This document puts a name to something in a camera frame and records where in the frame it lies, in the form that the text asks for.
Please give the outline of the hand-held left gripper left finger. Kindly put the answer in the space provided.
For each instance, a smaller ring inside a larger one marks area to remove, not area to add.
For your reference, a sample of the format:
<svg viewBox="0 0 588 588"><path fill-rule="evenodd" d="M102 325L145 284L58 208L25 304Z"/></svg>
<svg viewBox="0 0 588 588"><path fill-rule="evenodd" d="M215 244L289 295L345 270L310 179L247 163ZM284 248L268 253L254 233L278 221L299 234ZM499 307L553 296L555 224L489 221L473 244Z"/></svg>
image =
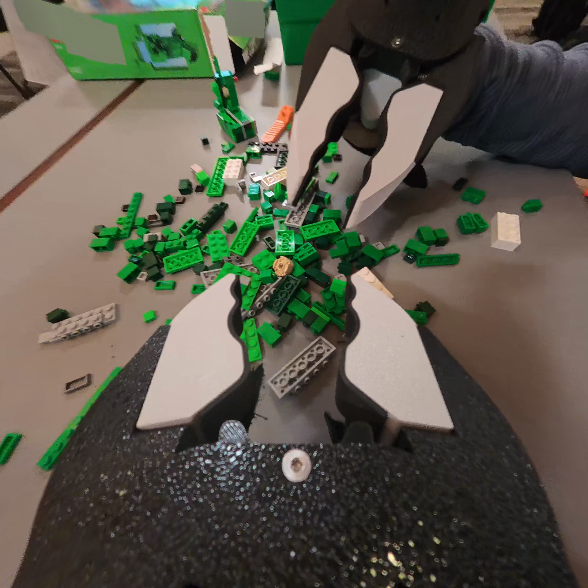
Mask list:
<svg viewBox="0 0 588 588"><path fill-rule="evenodd" d="M228 274L173 318L136 421L138 430L192 422L244 376L240 307L240 276Z"/></svg>

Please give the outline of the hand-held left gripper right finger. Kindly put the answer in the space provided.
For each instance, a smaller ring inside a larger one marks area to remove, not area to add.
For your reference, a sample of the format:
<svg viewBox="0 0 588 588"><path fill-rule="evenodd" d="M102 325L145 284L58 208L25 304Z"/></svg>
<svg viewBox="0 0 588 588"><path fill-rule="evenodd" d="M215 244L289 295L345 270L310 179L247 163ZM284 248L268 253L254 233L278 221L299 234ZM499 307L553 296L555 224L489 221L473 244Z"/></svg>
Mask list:
<svg viewBox="0 0 588 588"><path fill-rule="evenodd" d="M454 424L415 321L361 275L348 279L339 413L379 446L403 429L451 433Z"/></svg>

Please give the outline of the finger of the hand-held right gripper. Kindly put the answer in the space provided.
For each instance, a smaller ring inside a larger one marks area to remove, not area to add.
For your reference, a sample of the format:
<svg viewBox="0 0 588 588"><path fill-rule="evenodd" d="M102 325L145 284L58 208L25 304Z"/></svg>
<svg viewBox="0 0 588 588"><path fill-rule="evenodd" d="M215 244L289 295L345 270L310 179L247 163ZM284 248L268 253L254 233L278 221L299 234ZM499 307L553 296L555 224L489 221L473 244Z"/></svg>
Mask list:
<svg viewBox="0 0 588 588"><path fill-rule="evenodd" d="M443 90L416 84L393 93L379 123L379 145L345 221L352 228L370 217L415 167Z"/></svg>
<svg viewBox="0 0 588 588"><path fill-rule="evenodd" d="M368 130L359 120L368 46L352 45L351 53L328 47L306 61L299 84L289 143L287 188L297 207L328 143L341 137L368 154Z"/></svg>

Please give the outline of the pile of green toy bricks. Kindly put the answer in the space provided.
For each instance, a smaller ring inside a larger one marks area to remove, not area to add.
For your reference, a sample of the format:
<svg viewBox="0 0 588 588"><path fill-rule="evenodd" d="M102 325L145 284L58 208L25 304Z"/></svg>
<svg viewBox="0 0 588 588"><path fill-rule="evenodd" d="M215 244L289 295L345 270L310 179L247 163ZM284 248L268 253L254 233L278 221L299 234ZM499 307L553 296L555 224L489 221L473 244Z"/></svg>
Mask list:
<svg viewBox="0 0 588 588"><path fill-rule="evenodd" d="M289 229L284 225L290 212L285 206L287 147L263 146L277 152L277 170L259 177L253 173L249 185L243 177L245 165L261 158L260 143L251 143L244 155L218 158L211 178L195 167L195 191L218 198L201 218L188 218L177 230L171 226L177 204L193 189L190 181L181 179L180 196L166 195L158 203L158 213L150 217L138 217L143 195L135 193L117 224L94 227L90 248L105 256L122 243L125 264L117 278L128 285L146 283L156 291L173 291L173 277L183 272L200 280L192 285L193 296L224 275L240 275L246 283L241 287L243 338L251 362L262 358L253 316L264 307L279 321L275 327L260 327L266 342L278 341L278 332L293 316L315 334L330 323L343 330L343 281L352 273L368 273L384 264L394 269L395 279L410 277L413 282L419 272L416 287L427 286L423 291L434 294L435 302L447 302L451 293L470 290L465 271L474 274L474 260L464 259L456 247L488 230L479 212L461 210L449 231L445 226L421 224L401 246L371 241L371 234L354 227L343 229L353 196L347 195L344 205L334 199L332 188L340 171L327 168L320 179L316 166L313 178L318 179L318 191L313 203L302 227ZM280 256L294 262L292 274L274 274L272 265Z"/></svg>

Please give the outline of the orange brick separator tool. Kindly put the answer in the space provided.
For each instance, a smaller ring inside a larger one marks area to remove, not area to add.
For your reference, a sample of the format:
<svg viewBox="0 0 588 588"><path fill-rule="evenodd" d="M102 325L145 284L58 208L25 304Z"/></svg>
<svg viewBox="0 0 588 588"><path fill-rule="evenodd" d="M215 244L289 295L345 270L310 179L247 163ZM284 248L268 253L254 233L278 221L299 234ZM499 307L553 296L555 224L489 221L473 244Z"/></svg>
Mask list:
<svg viewBox="0 0 588 588"><path fill-rule="evenodd" d="M276 120L270 128L260 137L260 141L264 143L277 142L281 136L288 129L288 126L293 120L295 110L289 105L281 107Z"/></svg>

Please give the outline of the white paper sheet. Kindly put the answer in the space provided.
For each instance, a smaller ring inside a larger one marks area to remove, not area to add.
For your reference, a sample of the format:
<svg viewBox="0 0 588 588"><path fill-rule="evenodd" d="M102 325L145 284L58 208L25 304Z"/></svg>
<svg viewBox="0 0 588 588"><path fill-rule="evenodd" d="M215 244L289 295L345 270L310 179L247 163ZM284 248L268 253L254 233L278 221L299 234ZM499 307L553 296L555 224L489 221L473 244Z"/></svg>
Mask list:
<svg viewBox="0 0 588 588"><path fill-rule="evenodd" d="M266 74L278 70L284 61L284 51L281 38L269 38L265 42L265 53L260 64L254 66L254 75Z"/></svg>

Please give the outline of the green plastic storage bin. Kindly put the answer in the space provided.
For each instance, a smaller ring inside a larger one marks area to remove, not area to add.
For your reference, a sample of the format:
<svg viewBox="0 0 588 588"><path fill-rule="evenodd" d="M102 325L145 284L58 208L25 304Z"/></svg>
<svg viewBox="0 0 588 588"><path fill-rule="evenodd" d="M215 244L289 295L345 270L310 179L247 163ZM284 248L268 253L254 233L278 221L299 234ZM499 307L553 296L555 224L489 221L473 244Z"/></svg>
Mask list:
<svg viewBox="0 0 588 588"><path fill-rule="evenodd" d="M310 38L334 1L276 1L285 63L303 65Z"/></svg>

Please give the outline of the built green brick figure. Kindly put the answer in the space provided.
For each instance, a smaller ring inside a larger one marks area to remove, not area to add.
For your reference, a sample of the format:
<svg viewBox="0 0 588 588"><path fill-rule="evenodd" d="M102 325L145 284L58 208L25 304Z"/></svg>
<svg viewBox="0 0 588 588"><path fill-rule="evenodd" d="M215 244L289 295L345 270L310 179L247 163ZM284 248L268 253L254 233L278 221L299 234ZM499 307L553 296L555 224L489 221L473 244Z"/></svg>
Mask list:
<svg viewBox="0 0 588 588"><path fill-rule="evenodd" d="M256 123L240 107L231 71L222 70L216 56L213 57L213 64L215 73L211 89L215 95L214 105L220 128L233 143L248 141L256 135Z"/></svg>

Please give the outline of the grey upturned toy plate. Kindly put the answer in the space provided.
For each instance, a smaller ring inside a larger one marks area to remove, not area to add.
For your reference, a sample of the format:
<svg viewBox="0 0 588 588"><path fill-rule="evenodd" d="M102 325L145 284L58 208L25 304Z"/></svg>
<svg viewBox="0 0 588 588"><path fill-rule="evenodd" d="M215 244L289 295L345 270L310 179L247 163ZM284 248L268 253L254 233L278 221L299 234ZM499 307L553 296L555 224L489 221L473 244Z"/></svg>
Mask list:
<svg viewBox="0 0 588 588"><path fill-rule="evenodd" d="M318 336L268 379L268 386L278 399L298 392L324 368L337 347Z"/></svg>

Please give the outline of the long grey studded plate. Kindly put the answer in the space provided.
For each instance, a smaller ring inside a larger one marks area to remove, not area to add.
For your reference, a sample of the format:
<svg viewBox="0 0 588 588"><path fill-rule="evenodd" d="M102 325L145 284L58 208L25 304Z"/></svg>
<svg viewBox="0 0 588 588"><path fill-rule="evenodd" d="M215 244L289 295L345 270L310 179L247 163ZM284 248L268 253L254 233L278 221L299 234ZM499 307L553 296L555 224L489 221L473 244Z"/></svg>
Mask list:
<svg viewBox="0 0 588 588"><path fill-rule="evenodd" d="M104 328L116 320L117 304L110 303L53 324L48 332L38 336L38 344L67 341Z"/></svg>

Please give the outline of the white chunky toy brick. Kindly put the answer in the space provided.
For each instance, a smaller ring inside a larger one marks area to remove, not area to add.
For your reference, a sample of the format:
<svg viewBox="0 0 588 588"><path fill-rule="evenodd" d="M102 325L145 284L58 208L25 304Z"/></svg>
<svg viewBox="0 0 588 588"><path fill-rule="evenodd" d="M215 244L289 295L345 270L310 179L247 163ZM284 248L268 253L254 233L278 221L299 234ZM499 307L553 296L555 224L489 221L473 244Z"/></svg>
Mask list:
<svg viewBox="0 0 588 588"><path fill-rule="evenodd" d="M497 212L490 223L490 246L513 252L521 244L520 217L518 214Z"/></svg>

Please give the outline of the green cardboard toy box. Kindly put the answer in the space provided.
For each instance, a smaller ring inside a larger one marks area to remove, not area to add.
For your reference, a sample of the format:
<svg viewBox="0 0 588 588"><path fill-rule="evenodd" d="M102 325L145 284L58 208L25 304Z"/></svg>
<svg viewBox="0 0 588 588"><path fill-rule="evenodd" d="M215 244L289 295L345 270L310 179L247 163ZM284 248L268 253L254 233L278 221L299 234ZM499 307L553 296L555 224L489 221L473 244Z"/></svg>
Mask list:
<svg viewBox="0 0 588 588"><path fill-rule="evenodd" d="M261 46L270 1L13 1L79 81L211 78Z"/></svg>

